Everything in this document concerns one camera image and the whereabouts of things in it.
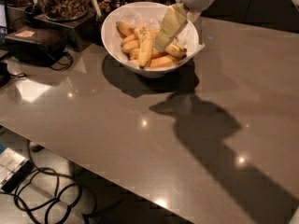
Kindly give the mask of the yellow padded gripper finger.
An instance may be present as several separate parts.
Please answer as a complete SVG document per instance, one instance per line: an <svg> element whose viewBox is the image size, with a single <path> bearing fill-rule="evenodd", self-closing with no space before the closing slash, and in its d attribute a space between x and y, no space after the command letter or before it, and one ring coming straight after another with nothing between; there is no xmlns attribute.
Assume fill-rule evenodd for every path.
<svg viewBox="0 0 299 224"><path fill-rule="evenodd" d="M187 19L188 19L190 22L196 22L196 21L199 19L200 15L201 15L200 12L196 12L196 13L188 12L188 13L187 13Z"/></svg>
<svg viewBox="0 0 299 224"><path fill-rule="evenodd" d="M159 52L174 40L187 25L187 11L183 3L175 3L167 8L160 29L154 39L153 47Z"/></svg>

